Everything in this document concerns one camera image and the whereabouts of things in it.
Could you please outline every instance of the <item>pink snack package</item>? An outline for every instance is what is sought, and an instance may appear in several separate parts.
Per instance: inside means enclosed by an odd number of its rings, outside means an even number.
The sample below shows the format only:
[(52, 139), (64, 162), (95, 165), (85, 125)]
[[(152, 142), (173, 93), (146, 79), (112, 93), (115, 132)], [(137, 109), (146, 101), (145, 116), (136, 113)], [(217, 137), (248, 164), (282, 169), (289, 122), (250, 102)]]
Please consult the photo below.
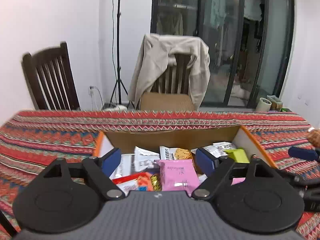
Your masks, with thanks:
[(163, 191), (185, 190), (189, 196), (200, 185), (192, 160), (156, 160)]

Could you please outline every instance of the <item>round black disc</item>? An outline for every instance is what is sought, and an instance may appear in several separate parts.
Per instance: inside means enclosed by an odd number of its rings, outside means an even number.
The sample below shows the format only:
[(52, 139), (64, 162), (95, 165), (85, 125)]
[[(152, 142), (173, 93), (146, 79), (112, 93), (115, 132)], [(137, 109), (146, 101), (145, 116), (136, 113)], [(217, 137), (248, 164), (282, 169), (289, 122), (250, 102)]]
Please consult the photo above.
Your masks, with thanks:
[(78, 183), (62, 183), (56, 178), (26, 188), (13, 205), (22, 228), (40, 233), (63, 233), (91, 221), (100, 210), (100, 200), (93, 189)]
[(222, 219), (240, 230), (274, 234), (297, 225), (304, 202), (289, 185), (245, 181), (219, 194), (216, 207)]

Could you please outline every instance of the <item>light blue garment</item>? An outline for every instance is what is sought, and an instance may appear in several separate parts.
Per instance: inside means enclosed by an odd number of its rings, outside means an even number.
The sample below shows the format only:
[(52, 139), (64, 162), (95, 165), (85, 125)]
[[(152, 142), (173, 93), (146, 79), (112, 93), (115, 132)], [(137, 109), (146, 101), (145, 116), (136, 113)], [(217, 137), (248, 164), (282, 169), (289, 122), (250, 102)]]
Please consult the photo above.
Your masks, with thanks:
[(226, 18), (226, 0), (206, 0), (204, 7), (204, 25), (214, 29), (224, 25)]

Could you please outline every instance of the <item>dark brown chair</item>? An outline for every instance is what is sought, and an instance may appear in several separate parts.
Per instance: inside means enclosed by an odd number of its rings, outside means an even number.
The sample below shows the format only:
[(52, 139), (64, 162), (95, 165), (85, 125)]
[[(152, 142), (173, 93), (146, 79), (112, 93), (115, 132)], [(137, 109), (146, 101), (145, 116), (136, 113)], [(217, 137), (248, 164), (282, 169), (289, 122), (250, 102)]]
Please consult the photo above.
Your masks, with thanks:
[(73, 82), (66, 42), (22, 58), (30, 93), (39, 109), (76, 110), (79, 101)]
[(140, 100), (141, 110), (154, 111), (194, 111), (195, 107), (189, 94), (188, 54), (176, 54), (176, 66), (169, 66), (155, 81), (151, 93), (143, 93)]

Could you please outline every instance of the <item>table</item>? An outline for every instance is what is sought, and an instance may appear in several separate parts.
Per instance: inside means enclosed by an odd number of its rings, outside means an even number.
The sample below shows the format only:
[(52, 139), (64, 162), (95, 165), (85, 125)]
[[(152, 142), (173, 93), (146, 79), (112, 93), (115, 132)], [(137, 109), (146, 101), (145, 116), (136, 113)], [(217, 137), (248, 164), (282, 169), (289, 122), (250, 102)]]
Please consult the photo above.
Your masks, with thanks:
[[(17, 193), (55, 158), (80, 162), (92, 155), (100, 130), (209, 129), (236, 124), (247, 127), (278, 168), (305, 178), (320, 177), (318, 162), (287, 154), (291, 146), (312, 149), (306, 139), (310, 125), (294, 113), (21, 111), (0, 127), (0, 209), (19, 228), (12, 213)], [(0, 239), (9, 239), (0, 229)], [(317, 239), (320, 213), (305, 212), (297, 232)]]

